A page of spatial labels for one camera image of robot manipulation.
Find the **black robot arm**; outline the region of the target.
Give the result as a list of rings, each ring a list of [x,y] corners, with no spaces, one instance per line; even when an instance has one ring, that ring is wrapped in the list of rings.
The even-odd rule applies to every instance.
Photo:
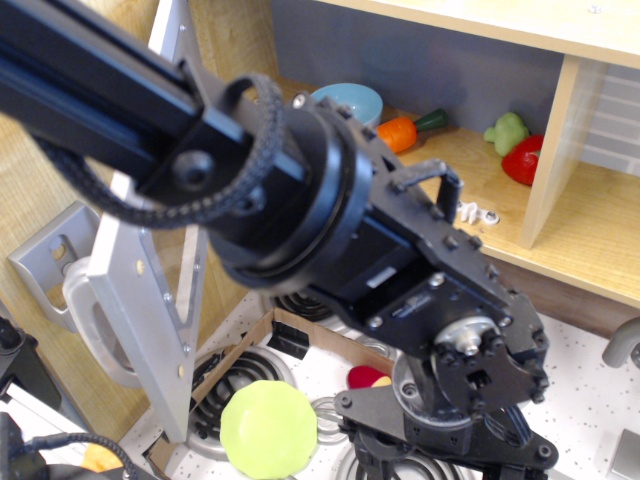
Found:
[[[370,478],[415,451],[487,479],[557,462],[519,408],[544,398],[547,337],[454,227],[445,162],[405,167],[333,101],[168,62],[77,1],[2,3],[1,110],[106,213],[201,225],[237,282],[308,293],[398,348],[391,386],[335,401]]]

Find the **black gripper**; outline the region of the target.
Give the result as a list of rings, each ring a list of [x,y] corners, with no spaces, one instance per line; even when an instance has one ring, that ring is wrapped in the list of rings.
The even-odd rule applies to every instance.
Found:
[[[390,478],[412,453],[486,479],[545,479],[558,450],[519,408],[543,401],[544,359],[542,352],[434,352],[426,360],[401,354],[391,385],[343,391],[334,404],[372,479]]]

